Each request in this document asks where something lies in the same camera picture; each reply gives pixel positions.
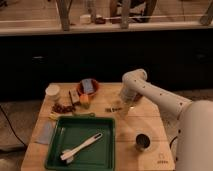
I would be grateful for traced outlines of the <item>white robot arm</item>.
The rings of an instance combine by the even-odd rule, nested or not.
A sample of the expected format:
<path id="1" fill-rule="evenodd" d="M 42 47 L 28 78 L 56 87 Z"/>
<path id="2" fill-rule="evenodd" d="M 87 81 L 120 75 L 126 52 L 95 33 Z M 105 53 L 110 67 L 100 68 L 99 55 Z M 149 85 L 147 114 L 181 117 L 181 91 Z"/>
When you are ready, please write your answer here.
<path id="1" fill-rule="evenodd" d="M 213 101 L 192 101 L 148 83 L 144 69 L 124 73 L 122 84 L 124 102 L 140 94 L 179 120 L 176 171 L 213 171 Z"/>

